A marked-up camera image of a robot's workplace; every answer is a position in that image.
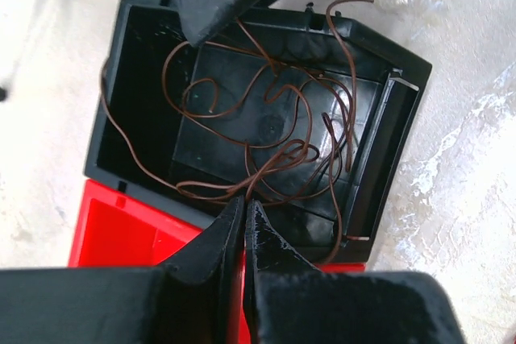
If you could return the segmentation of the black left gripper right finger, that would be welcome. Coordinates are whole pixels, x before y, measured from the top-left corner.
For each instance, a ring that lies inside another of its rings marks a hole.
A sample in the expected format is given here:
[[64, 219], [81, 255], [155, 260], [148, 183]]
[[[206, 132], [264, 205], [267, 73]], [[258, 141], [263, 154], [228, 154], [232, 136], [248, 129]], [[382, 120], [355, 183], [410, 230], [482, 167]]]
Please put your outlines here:
[[446, 292], [426, 273], [326, 273], [251, 201], [244, 313], [253, 343], [462, 343]]

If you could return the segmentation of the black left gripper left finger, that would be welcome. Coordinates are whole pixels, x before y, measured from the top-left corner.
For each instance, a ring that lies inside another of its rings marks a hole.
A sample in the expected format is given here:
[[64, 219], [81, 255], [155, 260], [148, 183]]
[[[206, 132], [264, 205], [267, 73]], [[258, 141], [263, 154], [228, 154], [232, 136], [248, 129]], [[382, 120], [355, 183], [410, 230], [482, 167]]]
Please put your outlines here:
[[2, 342], [238, 342], [244, 206], [155, 267], [2, 271]]

